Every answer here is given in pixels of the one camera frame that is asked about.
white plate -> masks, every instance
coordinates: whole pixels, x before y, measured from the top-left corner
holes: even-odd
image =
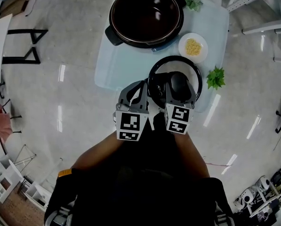
[[[201,45],[201,51],[200,51],[199,55],[190,56],[186,53],[185,44],[188,39],[194,39],[194,40],[196,40],[197,43],[199,43]],[[205,39],[203,39],[202,36],[200,36],[194,32],[191,32],[191,33],[187,33],[180,39],[179,52],[180,52],[181,56],[188,58],[195,64],[198,64],[198,63],[203,62],[206,59],[207,54],[208,54],[208,46],[207,46]]]

